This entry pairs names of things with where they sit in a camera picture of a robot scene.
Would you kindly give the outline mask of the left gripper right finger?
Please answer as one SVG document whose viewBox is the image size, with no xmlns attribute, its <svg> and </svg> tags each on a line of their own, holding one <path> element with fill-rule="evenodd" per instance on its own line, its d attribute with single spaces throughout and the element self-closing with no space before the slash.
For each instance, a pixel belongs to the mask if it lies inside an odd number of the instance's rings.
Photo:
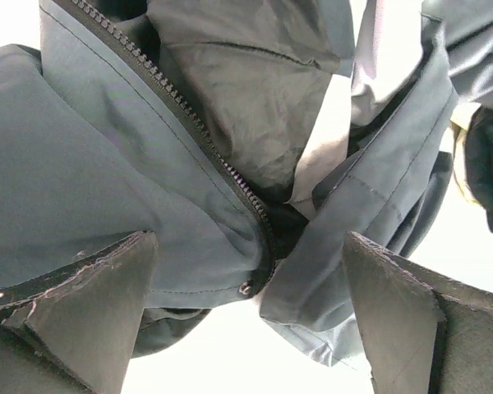
<svg viewBox="0 0 493 394">
<path fill-rule="evenodd" d="M 376 393 L 493 393 L 493 293 L 356 232 L 342 263 Z"/>
</svg>

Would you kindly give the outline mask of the dark grey zip jacket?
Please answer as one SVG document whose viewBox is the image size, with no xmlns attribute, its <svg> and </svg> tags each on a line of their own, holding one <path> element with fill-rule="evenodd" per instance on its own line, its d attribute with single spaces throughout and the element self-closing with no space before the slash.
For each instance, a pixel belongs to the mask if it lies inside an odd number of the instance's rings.
<svg viewBox="0 0 493 394">
<path fill-rule="evenodd" d="M 493 1 L 43 1 L 0 47 L 0 290 L 134 232 L 161 252 L 134 356 L 213 308 L 313 360 L 363 352 L 349 231 L 409 255 L 451 109 L 493 115 Z"/>
</svg>

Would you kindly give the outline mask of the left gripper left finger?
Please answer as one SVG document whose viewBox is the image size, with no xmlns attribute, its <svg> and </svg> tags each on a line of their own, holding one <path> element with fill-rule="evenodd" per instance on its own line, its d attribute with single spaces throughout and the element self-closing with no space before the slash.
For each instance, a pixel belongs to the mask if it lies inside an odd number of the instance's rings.
<svg viewBox="0 0 493 394">
<path fill-rule="evenodd" d="M 157 257 L 156 235 L 138 231 L 0 286 L 0 393 L 119 393 Z"/>
</svg>

